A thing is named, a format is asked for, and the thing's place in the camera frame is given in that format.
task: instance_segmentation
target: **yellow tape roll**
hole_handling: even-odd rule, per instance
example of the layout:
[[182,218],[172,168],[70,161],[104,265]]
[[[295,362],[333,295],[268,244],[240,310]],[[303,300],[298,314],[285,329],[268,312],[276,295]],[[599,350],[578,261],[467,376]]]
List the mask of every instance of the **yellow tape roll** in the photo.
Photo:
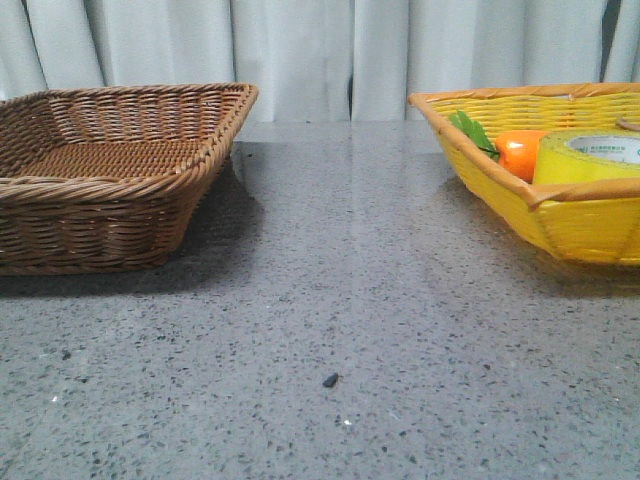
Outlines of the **yellow tape roll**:
[[640,133],[564,130],[540,141],[534,184],[640,177]]

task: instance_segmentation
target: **yellow wicker basket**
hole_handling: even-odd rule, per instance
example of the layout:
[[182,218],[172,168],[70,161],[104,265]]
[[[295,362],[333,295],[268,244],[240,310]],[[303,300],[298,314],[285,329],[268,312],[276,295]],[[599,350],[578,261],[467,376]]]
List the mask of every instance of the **yellow wicker basket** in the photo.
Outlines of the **yellow wicker basket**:
[[455,128],[464,110],[493,141],[512,129],[613,128],[640,123],[640,84],[593,83],[414,93],[458,176],[526,241],[563,260],[640,264],[640,178],[530,185],[507,172]]
[[0,102],[0,274],[165,262],[256,96],[252,85],[226,83]]

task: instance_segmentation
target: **tape roll label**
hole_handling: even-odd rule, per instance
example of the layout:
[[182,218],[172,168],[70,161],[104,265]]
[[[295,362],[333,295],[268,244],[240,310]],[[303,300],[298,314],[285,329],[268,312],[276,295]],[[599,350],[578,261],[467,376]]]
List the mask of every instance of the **tape roll label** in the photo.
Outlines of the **tape roll label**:
[[567,146],[578,152],[621,163],[640,164],[640,139],[618,136],[580,136]]

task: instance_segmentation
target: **white curtain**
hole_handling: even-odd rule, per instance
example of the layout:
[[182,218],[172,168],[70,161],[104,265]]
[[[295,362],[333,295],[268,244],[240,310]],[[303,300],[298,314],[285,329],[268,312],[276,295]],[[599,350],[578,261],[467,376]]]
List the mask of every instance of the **white curtain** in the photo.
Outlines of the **white curtain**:
[[408,93],[638,81],[640,0],[2,0],[0,100],[255,83],[255,121],[417,118]]

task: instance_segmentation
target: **granite countertop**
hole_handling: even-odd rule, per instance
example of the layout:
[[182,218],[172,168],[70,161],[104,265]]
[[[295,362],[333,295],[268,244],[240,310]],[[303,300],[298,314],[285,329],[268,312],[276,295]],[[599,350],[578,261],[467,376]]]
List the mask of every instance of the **granite countertop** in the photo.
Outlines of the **granite countertop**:
[[0,292],[1,479],[640,477],[637,270],[520,240],[425,122],[247,124],[165,266]]

